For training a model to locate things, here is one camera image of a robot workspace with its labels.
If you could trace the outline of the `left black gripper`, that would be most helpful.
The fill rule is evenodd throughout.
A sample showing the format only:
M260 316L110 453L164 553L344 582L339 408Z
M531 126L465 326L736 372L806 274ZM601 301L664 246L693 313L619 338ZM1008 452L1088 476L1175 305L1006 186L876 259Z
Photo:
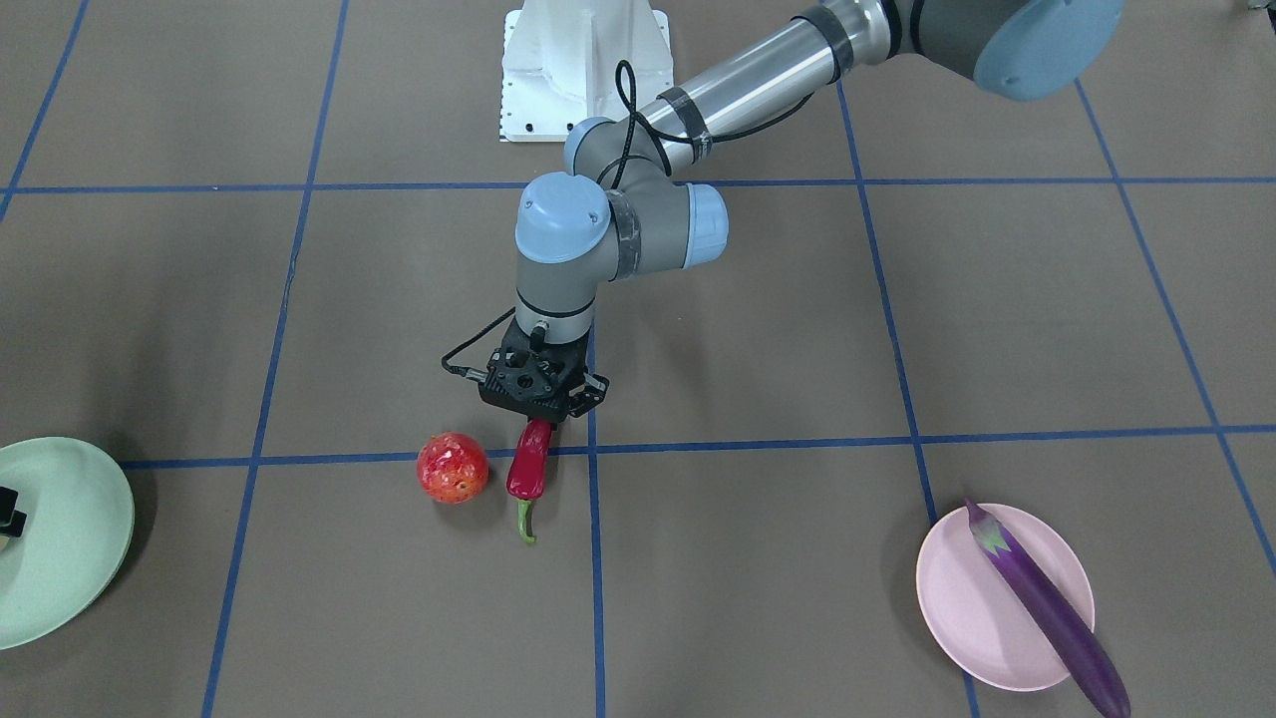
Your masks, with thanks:
M509 324L478 381L478 398L528 420L561 423L606 399L610 383L588 367L592 332L568 344L546 344Z

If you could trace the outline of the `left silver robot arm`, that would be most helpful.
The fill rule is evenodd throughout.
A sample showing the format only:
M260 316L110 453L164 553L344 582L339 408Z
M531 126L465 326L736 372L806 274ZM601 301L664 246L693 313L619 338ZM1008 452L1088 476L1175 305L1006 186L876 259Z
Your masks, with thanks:
M914 54L986 94L1031 102L1069 85L1102 54L1122 1L820 1L729 60L639 102L633 65L612 87L620 119L579 120L561 172L516 205L516 304L482 369L444 356L478 397L524 418L564 422L609 390L587 365L601 283L715 261L729 209L706 182L672 181L711 150L789 119L852 68Z

